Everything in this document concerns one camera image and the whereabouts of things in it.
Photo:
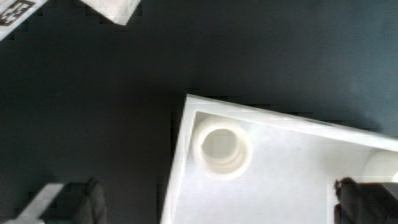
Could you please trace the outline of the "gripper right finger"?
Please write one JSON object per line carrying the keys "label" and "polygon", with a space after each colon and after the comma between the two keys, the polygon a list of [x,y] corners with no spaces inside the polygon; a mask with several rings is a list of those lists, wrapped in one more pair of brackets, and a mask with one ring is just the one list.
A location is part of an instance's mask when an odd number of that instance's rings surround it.
{"label": "gripper right finger", "polygon": [[398,183],[358,183],[349,177],[333,183],[333,224],[398,224]]}

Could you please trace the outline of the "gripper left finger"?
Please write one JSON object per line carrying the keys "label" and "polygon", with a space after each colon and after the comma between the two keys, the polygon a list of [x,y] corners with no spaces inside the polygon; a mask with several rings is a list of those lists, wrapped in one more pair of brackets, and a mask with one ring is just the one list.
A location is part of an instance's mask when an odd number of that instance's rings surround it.
{"label": "gripper left finger", "polygon": [[6,224],[108,224],[104,190],[97,179],[47,183]]}

